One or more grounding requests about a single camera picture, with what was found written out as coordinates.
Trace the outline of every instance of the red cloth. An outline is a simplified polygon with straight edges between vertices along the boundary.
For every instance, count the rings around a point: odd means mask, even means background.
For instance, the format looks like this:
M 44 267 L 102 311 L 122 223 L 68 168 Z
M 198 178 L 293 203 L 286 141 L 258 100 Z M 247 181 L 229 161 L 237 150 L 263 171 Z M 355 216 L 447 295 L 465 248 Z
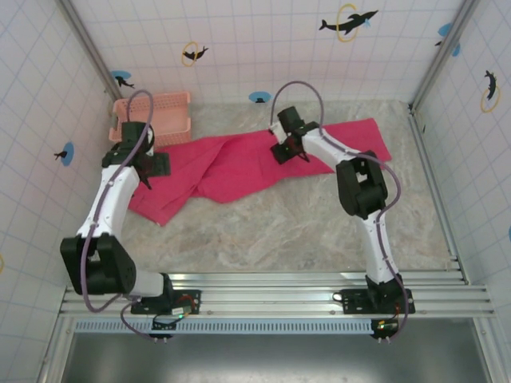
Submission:
M 380 160 L 390 160 L 372 118 L 326 125 L 325 129 L 351 148 L 372 150 Z M 271 133 L 260 131 L 207 137 L 164 148 L 161 151 L 170 155 L 171 175 L 150 179 L 152 190 L 140 184 L 129 209 L 163 226 L 189 197 L 227 203 L 269 188 L 283 178 L 333 172 L 313 156 L 310 163 L 295 157 L 279 165 L 270 151 L 274 144 Z

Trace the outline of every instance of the yellow ring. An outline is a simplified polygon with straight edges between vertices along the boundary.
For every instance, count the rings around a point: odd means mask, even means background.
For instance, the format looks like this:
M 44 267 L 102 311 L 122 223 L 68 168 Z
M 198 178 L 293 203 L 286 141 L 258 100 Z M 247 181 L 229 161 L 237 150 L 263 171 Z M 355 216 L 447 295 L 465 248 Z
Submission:
M 193 58 L 193 61 L 192 61 L 192 64 L 185 64 L 184 63 L 184 53 L 186 52 L 186 49 L 190 46 L 190 45 L 194 45 L 195 46 L 195 57 Z M 184 66 L 192 66 L 193 64 L 195 64 L 195 61 L 197 61 L 197 56 L 199 55 L 199 44 L 197 44 L 195 41 L 191 41 L 189 42 L 187 45 L 184 46 L 183 48 L 183 53 L 181 54 L 181 64 L 183 64 Z
M 339 19 L 341 18 L 341 12 L 343 12 L 343 10 L 345 10 L 346 8 L 351 8 L 352 10 L 357 10 L 356 6 L 354 6 L 353 4 L 344 4 L 343 6 L 341 6 L 339 8 L 339 12 L 337 13 L 337 22 L 335 23 L 335 31 L 337 32 L 337 39 L 340 42 L 350 42 L 354 38 L 357 37 L 357 33 L 358 33 L 358 27 L 357 27 L 357 28 L 355 28 L 355 34 L 353 35 L 353 37 L 348 38 L 347 40 L 343 40 L 343 38 L 341 38 L 341 35 L 339 34 Z
M 485 98 L 486 98 L 486 96 L 489 93 L 489 89 L 487 89 L 487 90 L 485 90 L 483 92 L 482 97 L 481 97 L 481 111 L 483 113 L 490 113 L 490 112 L 492 112 L 497 107 L 498 103 L 501 102 L 501 89 L 498 87 L 498 85 L 495 85 L 495 90 L 498 90 L 497 101 L 495 101 L 495 105 L 492 106 L 490 109 L 485 109 L 485 107 L 484 107 Z

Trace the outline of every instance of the plastic basket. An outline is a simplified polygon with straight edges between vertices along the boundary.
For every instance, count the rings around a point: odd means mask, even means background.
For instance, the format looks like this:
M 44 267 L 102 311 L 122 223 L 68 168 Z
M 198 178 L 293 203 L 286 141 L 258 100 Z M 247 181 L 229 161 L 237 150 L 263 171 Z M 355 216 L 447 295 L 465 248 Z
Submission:
M 161 93 L 153 96 L 154 111 L 151 126 L 154 130 L 154 147 L 183 144 L 192 139 L 191 121 L 188 117 L 190 93 Z M 113 112 L 117 115 L 117 126 L 110 128 L 109 139 L 121 141 L 121 124 L 128 120 L 128 99 L 115 101 Z M 146 122 L 149 116 L 149 97 L 135 97 L 131 103 L 129 119 Z

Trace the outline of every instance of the marble floor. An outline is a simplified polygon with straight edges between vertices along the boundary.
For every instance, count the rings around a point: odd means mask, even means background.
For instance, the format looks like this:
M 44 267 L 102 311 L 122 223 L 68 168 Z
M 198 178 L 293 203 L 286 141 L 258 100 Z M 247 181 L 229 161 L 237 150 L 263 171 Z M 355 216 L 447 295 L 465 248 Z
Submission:
M 305 121 L 319 120 L 316 102 L 293 105 Z M 197 139 L 266 129 L 270 105 L 193 105 L 190 113 Z M 386 217 L 398 267 L 444 269 L 450 258 L 407 116 L 399 101 L 325 103 L 325 124 L 378 123 L 402 182 L 402 198 Z M 387 174 L 386 182 L 393 197 Z M 129 211 L 123 244 L 137 265 L 160 272 L 364 270 L 356 226 L 339 204 L 335 176 L 321 175 L 283 180 L 234 203 L 189 199 L 165 227 Z

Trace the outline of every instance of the white wall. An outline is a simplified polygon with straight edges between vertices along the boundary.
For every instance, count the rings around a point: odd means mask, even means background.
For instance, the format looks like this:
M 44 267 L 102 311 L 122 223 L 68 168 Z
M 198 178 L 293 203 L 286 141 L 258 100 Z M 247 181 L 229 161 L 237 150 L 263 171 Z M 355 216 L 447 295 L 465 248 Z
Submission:
M 338 41 L 334 30 L 318 30 L 322 19 L 336 23 L 347 3 L 339 0 L 73 3 L 107 66 L 130 72 L 128 83 L 139 89 L 188 90 L 193 102 L 248 102 L 251 92 L 275 94 L 300 79 L 328 100 L 409 102 L 443 39 L 439 28 L 453 21 L 461 0 L 355 0 L 357 13 L 378 13 L 351 42 Z M 351 12 L 344 10 L 340 23 Z M 181 56 L 190 41 L 208 51 L 188 68 Z M 126 97 L 132 92 L 121 91 Z M 291 97 L 312 95 L 296 88 Z
M 60 241 L 108 147 L 107 102 L 53 0 L 0 1 L 0 381 L 38 375 L 68 280 Z M 64 167 L 53 154 L 70 140 Z
M 497 78 L 501 99 L 481 111 Z M 454 225 L 462 264 L 473 283 L 489 287 L 511 345 L 511 2 L 486 0 L 422 110 L 426 146 Z M 485 110 L 493 101 L 484 102 Z

